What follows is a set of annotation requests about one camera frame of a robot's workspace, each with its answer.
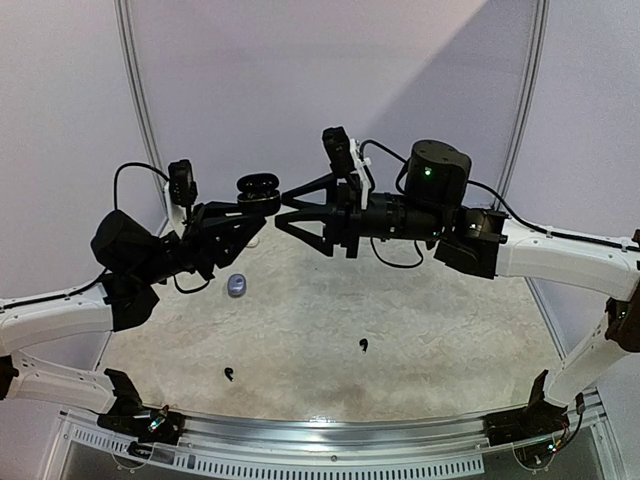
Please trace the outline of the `blue-grey charging case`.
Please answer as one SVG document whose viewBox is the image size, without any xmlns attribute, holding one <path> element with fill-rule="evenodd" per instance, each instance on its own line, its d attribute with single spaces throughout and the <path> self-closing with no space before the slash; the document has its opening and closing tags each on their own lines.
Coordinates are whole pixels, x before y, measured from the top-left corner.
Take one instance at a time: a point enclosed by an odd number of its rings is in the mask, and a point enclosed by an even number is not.
<svg viewBox="0 0 640 480">
<path fill-rule="evenodd" d="M 247 280 L 243 274 L 235 273 L 229 276 L 226 291 L 231 298 L 240 298 L 246 294 Z"/>
</svg>

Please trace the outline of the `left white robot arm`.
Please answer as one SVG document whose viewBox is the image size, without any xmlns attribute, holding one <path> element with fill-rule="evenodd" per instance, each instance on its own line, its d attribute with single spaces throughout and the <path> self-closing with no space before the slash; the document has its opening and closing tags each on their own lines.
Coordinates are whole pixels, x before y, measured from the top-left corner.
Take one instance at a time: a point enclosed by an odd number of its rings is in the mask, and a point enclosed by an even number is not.
<svg viewBox="0 0 640 480">
<path fill-rule="evenodd" d="M 271 214 L 226 202 L 198 204 L 180 219 L 180 232 L 156 236 L 122 210 L 111 211 L 91 241 L 105 272 L 83 287 L 2 302 L 2 398 L 108 411 L 126 433 L 141 433 L 149 415 L 136 402 L 137 392 L 125 373 L 42 361 L 26 354 L 25 348 L 141 326 L 160 301 L 155 285 L 181 273 L 212 280 L 215 269 L 229 266 Z"/>
</svg>

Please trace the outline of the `black charging case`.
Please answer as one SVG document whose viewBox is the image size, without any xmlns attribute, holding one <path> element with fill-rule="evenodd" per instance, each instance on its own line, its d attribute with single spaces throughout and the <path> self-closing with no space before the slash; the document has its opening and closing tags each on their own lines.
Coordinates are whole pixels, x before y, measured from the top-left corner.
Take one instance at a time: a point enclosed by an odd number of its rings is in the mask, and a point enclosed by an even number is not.
<svg viewBox="0 0 640 480">
<path fill-rule="evenodd" d="M 279 179 L 273 173 L 257 173 L 243 176 L 237 183 L 237 204 L 243 214 L 264 217 L 278 213 L 281 206 Z"/>
</svg>

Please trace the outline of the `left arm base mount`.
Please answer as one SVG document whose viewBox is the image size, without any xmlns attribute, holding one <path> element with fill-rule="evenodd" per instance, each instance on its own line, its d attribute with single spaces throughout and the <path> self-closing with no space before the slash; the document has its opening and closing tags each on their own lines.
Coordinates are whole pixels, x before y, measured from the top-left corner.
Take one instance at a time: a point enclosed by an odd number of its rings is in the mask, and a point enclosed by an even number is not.
<svg viewBox="0 0 640 480">
<path fill-rule="evenodd" d="M 100 428 L 134 437 L 138 444 L 178 445 L 186 421 L 183 414 L 168 405 L 161 408 L 144 405 L 126 373 L 106 369 L 104 374 L 112 383 L 115 401 L 106 413 L 98 415 Z"/>
</svg>

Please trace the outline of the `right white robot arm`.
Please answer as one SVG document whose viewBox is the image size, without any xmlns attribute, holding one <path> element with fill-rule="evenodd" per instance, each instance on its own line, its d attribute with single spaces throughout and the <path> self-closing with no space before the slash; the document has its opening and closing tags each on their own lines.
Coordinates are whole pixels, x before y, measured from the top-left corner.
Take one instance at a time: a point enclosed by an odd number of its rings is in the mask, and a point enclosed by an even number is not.
<svg viewBox="0 0 640 480">
<path fill-rule="evenodd" d="M 612 365 L 639 349 L 639 243 L 542 227 L 510 207 L 469 208 L 471 159 L 420 140 L 402 163 L 395 193 L 373 191 L 364 148 L 326 144 L 329 174 L 285 193 L 276 227 L 324 255 L 355 257 L 361 239 L 420 241 L 436 260 L 470 276 L 535 278 L 604 294 L 604 317 L 562 363 L 536 380 L 517 427 L 537 436 Z"/>
</svg>

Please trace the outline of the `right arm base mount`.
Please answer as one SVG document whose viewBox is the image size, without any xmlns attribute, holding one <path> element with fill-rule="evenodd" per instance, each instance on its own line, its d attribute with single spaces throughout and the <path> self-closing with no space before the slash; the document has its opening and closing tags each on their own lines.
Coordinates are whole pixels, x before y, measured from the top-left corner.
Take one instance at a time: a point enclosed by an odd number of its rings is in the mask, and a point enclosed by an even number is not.
<svg viewBox="0 0 640 480">
<path fill-rule="evenodd" d="M 484 434 L 491 446 L 531 439 L 563 429 L 560 439 L 548 448 L 549 452 L 555 453 L 575 438 L 582 426 L 586 410 L 584 394 L 580 392 L 575 397 L 579 418 L 577 426 L 570 433 L 568 407 L 552 405 L 545 396 L 544 384 L 548 374 L 549 371 L 544 370 L 535 378 L 526 406 L 490 413 L 483 417 Z"/>
</svg>

